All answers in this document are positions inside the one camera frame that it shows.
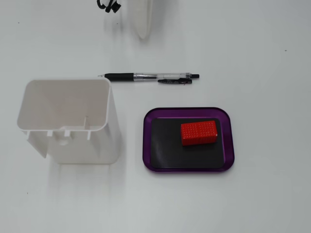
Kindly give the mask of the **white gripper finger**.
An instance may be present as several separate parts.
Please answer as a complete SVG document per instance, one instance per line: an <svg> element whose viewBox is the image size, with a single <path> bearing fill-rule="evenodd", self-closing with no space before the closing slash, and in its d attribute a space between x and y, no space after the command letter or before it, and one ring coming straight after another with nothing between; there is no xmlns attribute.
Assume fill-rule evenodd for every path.
<svg viewBox="0 0 311 233"><path fill-rule="evenodd" d="M149 36L152 20L153 0L134 1L134 27L140 39Z"/></svg>

